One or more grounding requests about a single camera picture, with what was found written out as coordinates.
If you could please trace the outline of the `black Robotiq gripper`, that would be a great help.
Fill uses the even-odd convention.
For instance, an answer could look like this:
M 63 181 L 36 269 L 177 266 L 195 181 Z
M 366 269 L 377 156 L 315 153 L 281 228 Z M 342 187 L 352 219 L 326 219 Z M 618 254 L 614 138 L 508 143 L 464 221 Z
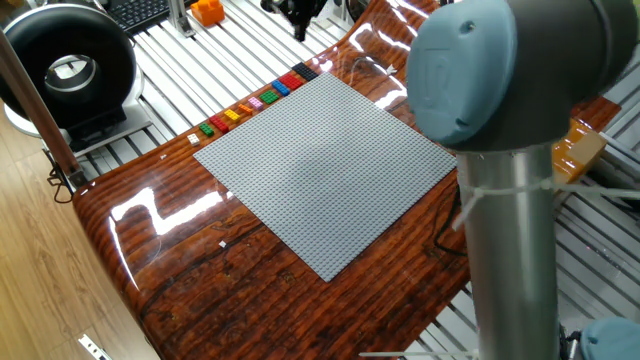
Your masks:
M 292 24 L 294 28 L 294 38 L 298 41 L 304 41 L 306 38 L 309 20 L 304 18 L 299 25 L 298 17 L 315 17 L 320 14 L 325 7 L 327 0 L 281 0 L 279 9 L 287 16 L 293 16 Z

